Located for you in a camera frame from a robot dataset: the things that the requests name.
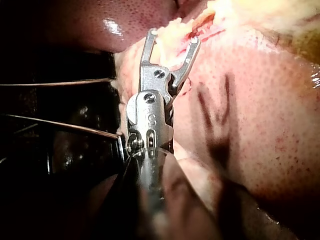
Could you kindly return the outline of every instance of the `metal instrument jaw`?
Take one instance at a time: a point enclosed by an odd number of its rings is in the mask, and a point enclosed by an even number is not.
[[[129,154],[156,147],[173,153],[173,101],[187,80],[200,49],[200,39],[193,38],[182,67],[169,71],[150,63],[157,36],[155,28],[147,33],[140,61],[138,93],[129,99],[126,107]]]

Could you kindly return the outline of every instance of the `metal pin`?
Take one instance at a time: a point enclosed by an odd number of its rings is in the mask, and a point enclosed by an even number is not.
[[[18,115],[11,115],[11,114],[0,114],[1,116],[5,117],[13,117],[13,118],[20,118],[20,119],[27,119],[27,120],[32,120],[36,122],[41,122],[41,123],[46,123],[46,124],[52,124],[55,126],[60,126],[60,127],[65,127],[68,129],[74,129],[74,130],[79,130],[85,133],[90,133],[90,134],[95,134],[95,135],[100,135],[103,137],[111,138],[117,140],[119,136],[121,136],[121,133],[110,133],[110,132],[105,132],[101,130],[96,130],[93,128],[85,127],[85,126],[78,126],[78,125],[73,125],[73,124],[67,124],[63,122],[57,122],[57,121],[49,121],[49,120],[44,120],[44,119],[39,119],[39,118],[34,118],[34,117],[27,117],[27,116],[18,116]]]
[[[74,86],[84,84],[95,84],[111,82],[112,79],[100,78],[100,79],[86,79],[80,81],[66,81],[66,82],[49,82],[49,83],[13,83],[13,84],[0,84],[0,87],[58,87],[58,86]]]
[[[174,81],[172,83],[172,92],[175,96],[179,94],[183,84],[189,76],[191,68],[196,60],[196,56],[198,55],[198,52],[200,50],[200,45],[201,41],[199,38],[194,37],[193,39],[191,39],[182,67],[171,72],[171,74],[174,76]]]

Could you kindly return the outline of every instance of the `blood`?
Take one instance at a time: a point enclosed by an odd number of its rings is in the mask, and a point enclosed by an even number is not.
[[[188,77],[187,80],[186,80],[186,82],[185,82],[184,84],[189,85],[189,88],[187,89],[187,91],[183,92],[183,93],[181,94],[181,96],[184,96],[184,95],[186,95],[188,92],[191,91],[191,89],[192,89],[192,84],[193,84],[193,83],[192,83],[192,81],[190,80],[190,78]]]

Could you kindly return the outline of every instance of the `screw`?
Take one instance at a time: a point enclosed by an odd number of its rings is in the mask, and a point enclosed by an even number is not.
[[[157,78],[157,79],[162,79],[165,77],[166,73],[162,70],[157,70],[153,73],[153,75]]]
[[[152,93],[147,93],[146,95],[144,95],[143,99],[147,104],[152,104],[156,101],[156,96]]]
[[[137,149],[137,145],[138,145],[137,141],[138,141],[137,135],[135,133],[131,134],[128,139],[128,145],[127,145],[127,150],[129,153]]]

